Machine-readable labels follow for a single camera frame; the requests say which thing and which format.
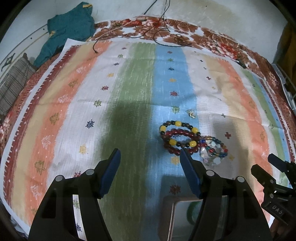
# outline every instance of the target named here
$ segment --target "green stripe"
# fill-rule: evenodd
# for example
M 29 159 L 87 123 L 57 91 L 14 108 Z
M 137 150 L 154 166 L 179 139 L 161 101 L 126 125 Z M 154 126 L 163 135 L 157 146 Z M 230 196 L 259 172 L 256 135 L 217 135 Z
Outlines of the green stripe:
M 256 81 L 254 80 L 252 74 L 246 70 L 243 70 L 243 73 L 245 74 L 245 76 L 249 79 L 249 81 L 251 82 L 251 84 L 254 84 L 255 87 L 254 92 L 255 95 L 257 97 L 257 99 L 259 100 L 259 103 L 261 105 L 261 107 L 263 108 L 263 110 L 265 110 L 265 114 L 266 117 L 268 118 L 269 122 L 270 122 L 270 126 L 277 126 L 276 121 L 274 119 L 274 117 L 272 116 L 272 113 L 269 109 L 269 106 L 266 102 L 266 99 L 261 91 L 261 89 L 259 88 L 259 86 L 257 85 Z M 278 153 L 278 157 L 282 160 L 285 160 L 285 155 L 284 155 L 284 149 L 283 146 L 281 144 L 281 137 L 279 135 L 279 131 L 277 128 L 271 128 L 271 133 L 274 137 L 274 142 L 276 144 L 276 151 Z
M 135 43 L 129 53 L 116 79 L 118 86 L 112 91 L 106 112 L 109 130 L 101 143 L 102 160 L 118 148 L 121 164 L 100 204 L 113 240 L 138 241 L 146 200 L 145 147 L 151 119 L 155 45 Z

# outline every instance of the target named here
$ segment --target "beaded bracelet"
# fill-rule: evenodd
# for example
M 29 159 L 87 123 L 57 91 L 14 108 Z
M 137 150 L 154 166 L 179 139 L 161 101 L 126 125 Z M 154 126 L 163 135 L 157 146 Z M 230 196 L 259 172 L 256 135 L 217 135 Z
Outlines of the beaded bracelet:
M 166 131 L 166 127 L 170 125 L 175 125 L 175 126 L 182 126 L 182 127 L 187 127 L 189 130 L 183 130 L 183 129 L 171 129 L 170 131 Z M 198 152 L 198 147 L 200 146 L 199 140 L 200 140 L 200 132 L 196 127 L 191 126 L 189 123 L 183 123 L 180 121 L 167 121 L 163 123 L 162 126 L 159 128 L 160 130 L 160 136 L 164 141 L 164 147 L 168 149 L 169 153 L 175 154 L 177 156 L 180 155 L 181 150 L 178 148 L 174 148 L 172 146 L 176 145 L 177 147 L 181 147 L 182 149 L 188 149 L 188 152 L 192 155 L 193 153 Z M 174 135 L 184 135 L 186 137 L 190 137 L 191 141 L 187 143 L 180 143 L 176 141 L 175 139 L 172 139 L 171 137 Z
M 201 152 L 202 152 L 202 148 L 205 148 L 208 156 L 211 159 L 216 157 L 218 160 L 219 160 L 219 158 L 221 160 L 222 158 L 224 158 L 228 155 L 227 147 L 224 145 L 224 143 L 222 143 L 220 140 L 218 140 L 215 137 L 204 136 L 201 138 L 200 142 L 201 142 L 200 143 Z

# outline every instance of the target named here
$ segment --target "yellow bead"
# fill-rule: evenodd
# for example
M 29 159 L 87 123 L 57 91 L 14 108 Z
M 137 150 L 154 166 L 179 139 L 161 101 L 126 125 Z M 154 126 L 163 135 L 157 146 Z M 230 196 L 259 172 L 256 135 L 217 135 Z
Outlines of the yellow bead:
M 177 141 L 175 139 L 170 139 L 169 143 L 174 146 L 177 144 Z
M 191 141 L 191 142 L 189 142 L 189 145 L 190 145 L 191 147 L 195 147 L 197 144 L 196 144 L 196 141 Z
M 192 131 L 194 134 L 196 134 L 196 133 L 198 132 L 198 129 L 197 129 L 196 127 L 193 127 L 193 128 L 191 129 L 191 131 Z
M 175 122 L 175 126 L 181 126 L 181 125 L 182 125 L 182 122 L 180 122 L 180 121 Z
M 160 130 L 160 131 L 165 131 L 165 130 L 166 130 L 166 127 L 165 127 L 165 126 L 161 126 L 161 127 L 159 128 L 159 130 Z

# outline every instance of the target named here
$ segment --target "blue stripe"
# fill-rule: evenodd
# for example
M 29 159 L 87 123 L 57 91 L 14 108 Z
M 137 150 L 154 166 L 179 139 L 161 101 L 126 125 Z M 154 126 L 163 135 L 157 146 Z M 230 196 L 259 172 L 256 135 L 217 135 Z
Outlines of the blue stripe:
M 274 106 L 272 105 L 272 102 L 271 102 L 271 99 L 269 98 L 266 90 L 264 89 L 264 87 L 262 86 L 260 80 L 257 78 L 257 76 L 255 76 L 253 73 L 252 73 L 252 76 L 253 76 L 253 79 L 256 81 L 257 85 L 260 87 L 262 93 L 263 93 L 263 96 L 268 104 L 268 107 L 269 107 L 269 110 L 276 122 L 276 127 L 278 132 L 279 132 L 279 136 L 281 138 L 281 144 L 282 144 L 282 147 L 284 149 L 284 155 L 285 155 L 285 160 L 284 161 L 288 161 L 290 162 L 290 155 L 289 155 L 289 148 L 288 148 L 288 144 L 287 144 L 287 140 L 286 140 L 286 136 L 285 136 L 285 133 L 284 133 L 284 128 L 279 120 L 279 116 L 277 115 L 276 113 L 276 110 L 274 108 Z
M 172 164 L 171 157 L 174 155 L 169 154 L 163 147 L 163 141 L 159 136 L 159 126 L 163 122 L 174 120 L 188 122 L 194 127 L 199 127 L 198 118 L 193 119 L 186 113 L 188 109 L 196 109 L 197 97 L 188 75 L 186 58 L 182 49 L 157 45 L 155 57 L 151 99 L 152 119 L 149 125 L 147 153 L 145 153 L 149 160 L 146 176 L 148 194 L 141 229 L 141 240 L 147 241 L 159 240 L 157 231 L 163 198 L 169 195 L 174 196 L 169 192 L 170 186 L 179 185 L 182 196 L 193 195 L 180 163 Z M 179 112 L 174 113 L 172 107 L 179 107 Z M 199 154 L 195 153 L 192 157 L 198 159 Z

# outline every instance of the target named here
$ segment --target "blue snowflake print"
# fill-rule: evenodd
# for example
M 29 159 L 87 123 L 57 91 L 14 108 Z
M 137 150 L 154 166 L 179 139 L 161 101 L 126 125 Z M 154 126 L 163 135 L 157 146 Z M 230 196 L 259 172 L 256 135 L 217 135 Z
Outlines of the blue snowflake print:
M 76 223 L 76 229 L 77 231 L 82 232 L 81 227 L 78 225 L 78 223 Z
M 94 121 L 91 119 L 90 121 L 87 122 L 86 126 L 88 129 L 91 127 L 94 127 Z

